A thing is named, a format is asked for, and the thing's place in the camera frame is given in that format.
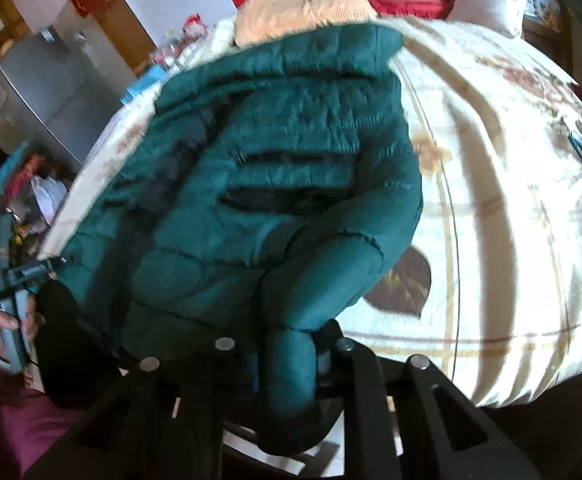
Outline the grey refrigerator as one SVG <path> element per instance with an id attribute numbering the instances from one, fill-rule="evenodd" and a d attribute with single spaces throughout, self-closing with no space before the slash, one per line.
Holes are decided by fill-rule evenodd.
<path id="1" fill-rule="evenodd" d="M 36 144 L 77 174 L 135 80 L 96 22 L 41 29 L 0 61 L 0 148 Z"/>

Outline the white plastic bag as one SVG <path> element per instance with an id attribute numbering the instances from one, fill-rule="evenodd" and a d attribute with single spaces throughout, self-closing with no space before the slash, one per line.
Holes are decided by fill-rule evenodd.
<path id="1" fill-rule="evenodd" d="M 67 187 L 52 177 L 42 178 L 39 176 L 33 176 L 30 179 L 30 187 L 42 218 L 51 226 L 67 196 Z"/>

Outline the wooden chair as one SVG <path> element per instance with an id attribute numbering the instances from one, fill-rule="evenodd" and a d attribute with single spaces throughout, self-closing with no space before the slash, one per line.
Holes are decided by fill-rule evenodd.
<path id="1" fill-rule="evenodd" d="M 571 15 L 561 0 L 527 0 L 523 38 L 564 70 L 572 70 Z"/>

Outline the yellow ruffled pillow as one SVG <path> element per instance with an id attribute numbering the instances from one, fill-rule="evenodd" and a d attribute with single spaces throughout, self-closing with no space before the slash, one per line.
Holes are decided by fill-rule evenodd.
<path id="1" fill-rule="evenodd" d="M 368 0 L 246 0 L 236 14 L 234 42 L 243 48 L 377 16 Z"/>

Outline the white pillow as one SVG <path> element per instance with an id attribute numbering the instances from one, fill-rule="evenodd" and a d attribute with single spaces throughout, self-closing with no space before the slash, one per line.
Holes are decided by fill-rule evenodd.
<path id="1" fill-rule="evenodd" d="M 508 38 L 523 36 L 527 0 L 454 0 L 447 21 L 480 25 Z"/>

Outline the cluttered side table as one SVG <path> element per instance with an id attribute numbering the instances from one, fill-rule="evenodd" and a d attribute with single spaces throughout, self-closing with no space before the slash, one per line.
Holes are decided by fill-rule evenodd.
<path id="1" fill-rule="evenodd" d="M 12 264 L 32 260 L 39 252 L 51 226 L 42 218 L 30 187 L 33 176 L 52 177 L 67 189 L 73 174 L 42 146 L 25 142 L 11 154 L 0 148 L 0 216 L 12 214 L 13 235 L 10 241 Z"/>

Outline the red ruffled cushion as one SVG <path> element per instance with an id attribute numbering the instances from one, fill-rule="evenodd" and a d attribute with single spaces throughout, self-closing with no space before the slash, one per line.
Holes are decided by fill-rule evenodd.
<path id="1" fill-rule="evenodd" d="M 376 13 L 381 16 L 405 16 L 428 20 L 443 20 L 450 12 L 445 0 L 368 0 Z"/>

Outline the dark green quilted jacket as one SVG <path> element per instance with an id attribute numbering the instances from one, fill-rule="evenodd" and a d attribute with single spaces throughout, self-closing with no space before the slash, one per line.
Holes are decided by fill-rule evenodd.
<path id="1" fill-rule="evenodd" d="M 410 246 L 422 178 L 379 23 L 323 27 L 173 76 L 58 274 L 126 358 L 236 342 L 233 415 L 270 450 L 317 429 L 321 334 Z"/>

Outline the pig plush toy red hat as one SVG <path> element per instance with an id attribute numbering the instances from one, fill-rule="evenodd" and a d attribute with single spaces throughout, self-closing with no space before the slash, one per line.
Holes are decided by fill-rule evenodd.
<path id="1" fill-rule="evenodd" d="M 187 17 L 182 25 L 181 39 L 187 44 L 205 37 L 208 33 L 208 27 L 203 22 L 199 14 L 192 14 Z"/>

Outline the cream floral bed sheet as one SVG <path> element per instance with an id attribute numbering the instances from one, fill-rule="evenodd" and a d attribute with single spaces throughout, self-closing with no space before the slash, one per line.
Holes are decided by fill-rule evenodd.
<path id="1" fill-rule="evenodd" d="M 571 79 L 526 42 L 483 27 L 357 23 L 394 28 L 404 40 L 390 67 L 402 86 L 423 208 L 399 260 L 334 320 L 384 356 L 432 356 L 478 405 L 534 400 L 582 372 L 582 162 L 562 122 L 582 122 Z M 259 45 L 240 48 L 234 32 L 216 32 L 172 77 Z M 43 255 L 64 254 L 138 148 L 169 79 L 105 127 Z"/>

